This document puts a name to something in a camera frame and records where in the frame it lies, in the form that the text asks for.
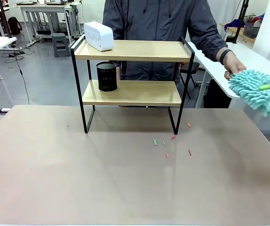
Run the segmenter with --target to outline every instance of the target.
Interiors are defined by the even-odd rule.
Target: black wristband
[[[227,50],[225,50],[225,51],[221,54],[221,57],[220,57],[220,63],[221,63],[221,65],[224,65],[224,64],[223,64],[224,58],[225,58],[226,54],[229,53],[229,52],[232,52],[232,50],[227,49]]]

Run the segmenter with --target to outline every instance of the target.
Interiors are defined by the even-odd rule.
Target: two-tier wooden shelf
[[[184,39],[180,41],[137,41],[115,40],[113,50],[100,52],[85,41],[83,35],[71,47],[71,56],[74,66],[78,97],[82,111],[82,119],[85,133],[88,133],[90,123],[94,115],[96,105],[123,105],[123,106],[165,106],[168,107],[172,127],[175,134],[178,133],[182,109],[185,102],[186,91],[190,75],[187,75],[184,83],[183,98],[175,85],[176,74],[181,62],[189,62],[189,71],[194,59],[194,51]],[[87,60],[89,83],[82,95],[76,60]],[[149,62],[175,62],[173,81],[118,81],[118,88],[112,92],[103,92],[98,89],[98,80],[92,80],[90,60],[118,60],[118,61],[149,61]],[[92,105],[88,125],[86,124],[83,105]],[[179,107],[177,126],[172,118],[170,107]]]

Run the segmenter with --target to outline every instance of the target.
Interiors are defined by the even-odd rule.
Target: white power socket
[[[110,27],[97,22],[89,22],[83,25],[86,41],[99,51],[114,48],[114,36]]]

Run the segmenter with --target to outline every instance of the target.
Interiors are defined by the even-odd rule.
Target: jacket sleeve
[[[112,28],[115,40],[123,40],[124,25],[122,0],[106,0],[102,24]],[[117,66],[121,65],[120,61],[114,62]]]
[[[212,61],[217,61],[216,55],[221,48],[228,47],[219,35],[207,0],[194,1],[188,32],[196,48]]]

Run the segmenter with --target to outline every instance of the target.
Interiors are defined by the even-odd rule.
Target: person
[[[106,0],[103,25],[112,28],[115,40],[179,41],[188,30],[197,49],[221,60],[226,79],[246,69],[220,37],[207,0]],[[123,62],[122,70],[121,62],[116,64],[117,79],[173,80],[174,63]]]

